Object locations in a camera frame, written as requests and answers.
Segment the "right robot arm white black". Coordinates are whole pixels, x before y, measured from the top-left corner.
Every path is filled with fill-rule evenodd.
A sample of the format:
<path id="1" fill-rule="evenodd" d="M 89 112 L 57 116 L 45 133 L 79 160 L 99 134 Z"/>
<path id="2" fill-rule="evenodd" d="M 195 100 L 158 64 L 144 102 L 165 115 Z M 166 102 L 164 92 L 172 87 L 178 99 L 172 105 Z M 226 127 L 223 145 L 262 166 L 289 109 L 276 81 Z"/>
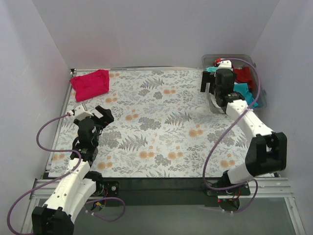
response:
<path id="1" fill-rule="evenodd" d="M 244 163 L 227 170 L 209 190 L 234 194 L 240 186 L 256 176 L 275 173 L 287 166 L 287 136 L 267 127 L 249 108 L 245 98 L 234 91 L 235 73 L 230 69 L 218 69 L 215 73 L 204 71 L 201 92 L 214 96 L 221 110 L 234 120 L 250 142 Z"/>

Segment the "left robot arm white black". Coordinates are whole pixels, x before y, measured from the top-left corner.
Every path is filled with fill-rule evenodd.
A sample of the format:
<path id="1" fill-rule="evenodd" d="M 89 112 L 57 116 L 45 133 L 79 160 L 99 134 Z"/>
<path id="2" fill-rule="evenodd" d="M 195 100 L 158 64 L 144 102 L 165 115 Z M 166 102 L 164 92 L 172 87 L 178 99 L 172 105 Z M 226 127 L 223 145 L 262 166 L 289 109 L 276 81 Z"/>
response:
<path id="1" fill-rule="evenodd" d="M 58 185 L 41 207 L 32 212 L 32 229 L 35 235 L 71 235 L 75 219 L 89 196 L 100 195 L 104 184 L 100 174 L 90 170 L 98 153 L 99 137 L 104 128 L 114 121 L 109 109 L 96 106 L 102 116 L 87 111 L 83 105 L 71 110 L 78 126 L 72 143 L 70 160 L 65 176 L 57 178 Z"/>

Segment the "teal blue t shirt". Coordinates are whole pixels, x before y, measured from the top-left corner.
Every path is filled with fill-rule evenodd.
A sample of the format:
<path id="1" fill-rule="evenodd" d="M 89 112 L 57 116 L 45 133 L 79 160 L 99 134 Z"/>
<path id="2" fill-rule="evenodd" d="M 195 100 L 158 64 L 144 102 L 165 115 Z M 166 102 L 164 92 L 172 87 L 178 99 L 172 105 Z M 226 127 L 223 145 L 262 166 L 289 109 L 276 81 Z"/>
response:
<path id="1" fill-rule="evenodd" d="M 218 70 L 217 67 L 208 67 L 205 71 L 216 73 L 216 70 Z M 255 98 L 253 97 L 252 92 L 251 92 L 252 90 L 248 88 L 247 83 L 237 83 L 236 81 L 234 81 L 233 91 L 236 93 L 236 98 L 244 99 L 248 105 L 253 104 L 252 106 L 253 108 L 259 107 L 259 104 L 255 101 Z"/>

